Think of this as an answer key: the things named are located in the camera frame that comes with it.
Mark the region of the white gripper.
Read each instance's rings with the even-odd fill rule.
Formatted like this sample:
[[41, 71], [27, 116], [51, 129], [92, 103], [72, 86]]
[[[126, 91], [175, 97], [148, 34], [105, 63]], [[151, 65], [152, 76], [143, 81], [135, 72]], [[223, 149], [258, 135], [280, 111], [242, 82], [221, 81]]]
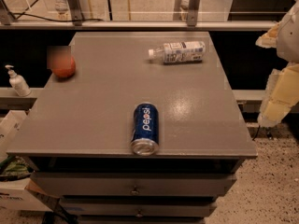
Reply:
[[278, 57], [290, 62], [281, 71], [273, 69], [267, 80], [258, 123], [271, 128], [299, 102], [299, 1], [255, 45], [265, 49], [277, 47]]

